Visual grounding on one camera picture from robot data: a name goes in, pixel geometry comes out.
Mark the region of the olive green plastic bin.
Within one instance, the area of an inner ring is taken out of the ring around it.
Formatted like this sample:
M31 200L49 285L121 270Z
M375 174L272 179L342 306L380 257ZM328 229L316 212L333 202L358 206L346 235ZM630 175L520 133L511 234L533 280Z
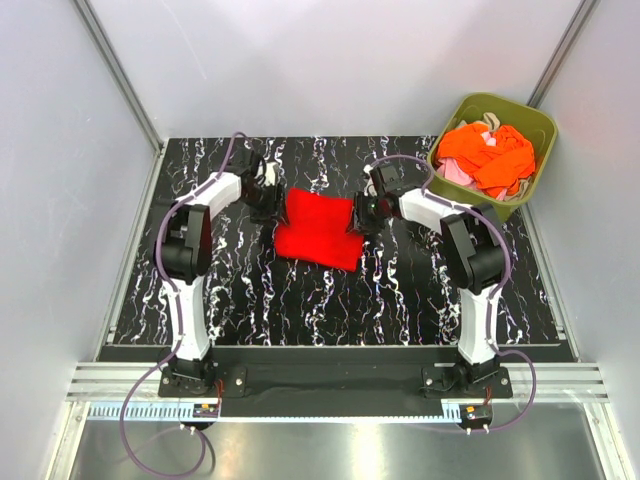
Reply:
M461 100L428 154L431 190L460 203L491 203L506 221L531 199L557 138L547 114L491 93Z

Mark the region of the red t-shirt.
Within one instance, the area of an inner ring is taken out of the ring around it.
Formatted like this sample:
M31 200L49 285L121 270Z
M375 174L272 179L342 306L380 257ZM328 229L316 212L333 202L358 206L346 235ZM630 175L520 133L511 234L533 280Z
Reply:
M286 198L289 222L275 230L280 257L355 272L364 236L349 233L353 201L291 188Z

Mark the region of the aluminium corner post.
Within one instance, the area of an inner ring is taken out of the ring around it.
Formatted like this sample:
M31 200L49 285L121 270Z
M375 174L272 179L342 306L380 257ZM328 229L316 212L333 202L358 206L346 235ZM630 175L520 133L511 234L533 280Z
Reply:
M539 108L541 106L599 4L599 0L581 0L578 3L529 96L527 101L529 107Z
M122 62L120 61L119 56L92 5L92 2L88 0L71 0L71 4L91 37L93 44L106 65L136 123L141 129L146 141L155 153L160 152L164 145L164 141L154 127L152 120L147 114L133 84L131 83L131 80L125 72Z

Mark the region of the aluminium front rail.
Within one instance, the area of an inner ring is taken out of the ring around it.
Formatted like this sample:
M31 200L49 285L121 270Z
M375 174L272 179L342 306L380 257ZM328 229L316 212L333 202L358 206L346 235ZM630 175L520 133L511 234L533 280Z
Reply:
M536 404L605 403L599 369L589 363L511 363L490 387L448 393L437 386L442 366L225 366L218 387L177 387L146 363L81 363L66 399L94 419L222 422L452 424L464 407L502 405L522 413Z

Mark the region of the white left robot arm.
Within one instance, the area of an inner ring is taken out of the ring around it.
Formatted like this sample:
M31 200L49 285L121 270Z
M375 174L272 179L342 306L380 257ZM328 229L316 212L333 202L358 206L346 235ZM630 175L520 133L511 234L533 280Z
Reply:
M254 224L288 220L285 184L278 162L241 148L226 155L218 171L191 192L154 208L152 261L162 282L172 322L172 345L162 382L196 396L215 386L212 343L204 320L204 280L212 265L212 222L242 202Z

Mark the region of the beige garment in bin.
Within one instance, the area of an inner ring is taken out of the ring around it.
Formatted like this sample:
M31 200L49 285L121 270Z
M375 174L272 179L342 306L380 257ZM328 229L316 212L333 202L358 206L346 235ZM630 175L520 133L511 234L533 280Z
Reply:
M479 120L460 120L455 129L477 134L493 135L500 127L501 121L498 116L493 112L485 112Z

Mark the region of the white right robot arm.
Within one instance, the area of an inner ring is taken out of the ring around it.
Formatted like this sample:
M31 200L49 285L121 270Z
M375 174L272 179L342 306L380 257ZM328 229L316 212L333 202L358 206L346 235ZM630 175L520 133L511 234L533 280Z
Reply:
M350 233L380 232L391 218L425 226L443 242L449 278L461 300L457 361L431 374L422 388L427 397L483 397L501 368L496 340L497 303L511 271L500 232L501 221L488 203L471 206L410 186L392 165L364 167L367 184L354 195Z

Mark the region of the left small controller board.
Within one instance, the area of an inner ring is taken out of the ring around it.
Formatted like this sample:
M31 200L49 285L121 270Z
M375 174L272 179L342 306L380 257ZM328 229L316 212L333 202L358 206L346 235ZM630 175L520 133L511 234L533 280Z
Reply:
M194 418L218 418L220 415L219 403L196 403L193 408Z

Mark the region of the right small controller board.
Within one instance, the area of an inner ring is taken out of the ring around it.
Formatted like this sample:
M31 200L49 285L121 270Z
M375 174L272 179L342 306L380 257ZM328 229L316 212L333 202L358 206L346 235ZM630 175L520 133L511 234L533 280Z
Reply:
M493 409L490 405L467 405L462 409L462 419L465 421L491 422Z

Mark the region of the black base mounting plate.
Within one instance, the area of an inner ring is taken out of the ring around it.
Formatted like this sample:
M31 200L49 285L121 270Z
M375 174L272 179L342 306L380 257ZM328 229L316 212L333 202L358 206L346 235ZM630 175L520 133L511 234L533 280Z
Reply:
M163 397L221 400L226 419L426 417L441 413L422 388L457 361L454 347L216 347L221 387L159 383Z

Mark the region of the aluminium left corner post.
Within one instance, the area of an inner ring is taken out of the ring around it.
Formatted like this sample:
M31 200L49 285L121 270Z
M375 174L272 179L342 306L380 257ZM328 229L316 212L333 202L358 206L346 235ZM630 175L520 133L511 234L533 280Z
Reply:
M160 152L164 145L164 141L154 127L152 120L147 114L133 84L131 83L131 80L125 72L122 62L120 61L119 56L92 5L92 2L88 0L71 0L71 4L91 37L93 44L106 65L136 123L141 129L146 141L155 153Z

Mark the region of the orange t-shirt in bin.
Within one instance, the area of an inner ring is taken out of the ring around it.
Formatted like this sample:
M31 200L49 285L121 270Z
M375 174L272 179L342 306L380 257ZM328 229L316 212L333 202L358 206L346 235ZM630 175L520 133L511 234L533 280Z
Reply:
M472 123L443 136L434 165L445 179L504 201L533 175L535 155L531 142L514 127L490 131L483 123Z

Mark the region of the aluminium right corner post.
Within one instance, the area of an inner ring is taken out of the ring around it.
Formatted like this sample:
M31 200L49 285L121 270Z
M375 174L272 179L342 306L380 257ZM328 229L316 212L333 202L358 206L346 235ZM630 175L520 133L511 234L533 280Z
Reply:
M539 108L541 106L599 4L599 0L581 0L578 3L529 96L527 101L529 107Z

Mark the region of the small controller board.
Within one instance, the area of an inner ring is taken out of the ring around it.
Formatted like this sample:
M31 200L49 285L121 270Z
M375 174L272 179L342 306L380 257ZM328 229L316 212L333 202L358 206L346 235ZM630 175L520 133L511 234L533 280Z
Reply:
M193 408L194 418L218 418L220 415L219 403L196 403Z
M462 419L465 421L491 422L493 409L490 405L467 405L462 409Z

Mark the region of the pink garment in bin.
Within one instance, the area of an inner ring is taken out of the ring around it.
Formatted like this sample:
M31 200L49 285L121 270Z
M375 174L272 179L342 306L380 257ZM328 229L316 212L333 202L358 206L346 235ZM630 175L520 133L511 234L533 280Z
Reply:
M490 161L494 146L492 135L450 131L436 150L436 171L450 182L478 190L475 174Z

